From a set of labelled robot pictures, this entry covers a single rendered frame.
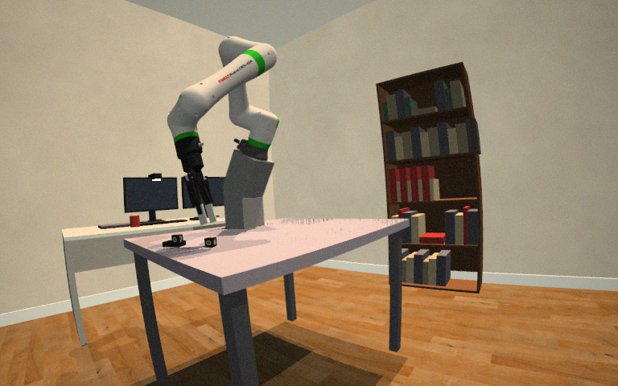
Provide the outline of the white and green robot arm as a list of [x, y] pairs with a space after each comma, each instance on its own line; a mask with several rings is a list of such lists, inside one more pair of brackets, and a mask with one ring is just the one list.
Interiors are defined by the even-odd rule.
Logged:
[[277, 53], [269, 44], [230, 36], [221, 41], [219, 55], [223, 68], [184, 89], [167, 116], [176, 156], [180, 159], [185, 154], [202, 154], [204, 142], [200, 142], [197, 123], [229, 94], [230, 121], [250, 131], [249, 140], [234, 138], [239, 143], [237, 149], [251, 158], [267, 161], [279, 118], [249, 104], [246, 82], [270, 70], [277, 61]]

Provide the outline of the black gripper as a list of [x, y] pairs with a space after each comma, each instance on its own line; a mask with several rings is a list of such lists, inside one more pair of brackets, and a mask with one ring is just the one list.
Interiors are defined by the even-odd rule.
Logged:
[[187, 173], [187, 175], [184, 175], [183, 179], [187, 186], [187, 191], [191, 204], [193, 207], [196, 206], [196, 212], [199, 217], [200, 225], [208, 223], [208, 219], [204, 210], [204, 205], [201, 201], [201, 196], [205, 204], [209, 222], [212, 223], [217, 221], [216, 214], [212, 205], [214, 201], [210, 186], [208, 184], [208, 176], [203, 176], [203, 173], [201, 171], [201, 168], [204, 167], [201, 153], [194, 152], [190, 154], [185, 154], [183, 157], [181, 157], [181, 163], [183, 171]]

